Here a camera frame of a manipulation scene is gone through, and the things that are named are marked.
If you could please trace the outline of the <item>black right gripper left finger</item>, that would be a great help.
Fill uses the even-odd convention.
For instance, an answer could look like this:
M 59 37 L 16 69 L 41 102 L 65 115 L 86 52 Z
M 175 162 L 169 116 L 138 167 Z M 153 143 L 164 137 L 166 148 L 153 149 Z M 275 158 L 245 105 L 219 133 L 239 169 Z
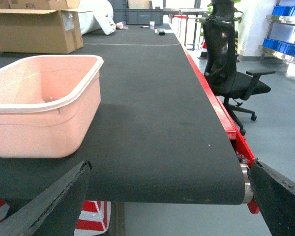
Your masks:
M 80 162 L 0 223 L 0 236 L 72 236 L 86 198 L 91 164 Z

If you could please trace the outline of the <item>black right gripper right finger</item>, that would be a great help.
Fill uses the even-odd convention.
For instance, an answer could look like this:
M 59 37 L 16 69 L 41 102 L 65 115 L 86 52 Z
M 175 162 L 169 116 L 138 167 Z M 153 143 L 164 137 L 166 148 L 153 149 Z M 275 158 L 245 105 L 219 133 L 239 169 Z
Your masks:
M 254 198 L 273 236 L 295 236 L 295 182 L 255 160 L 248 176 Z

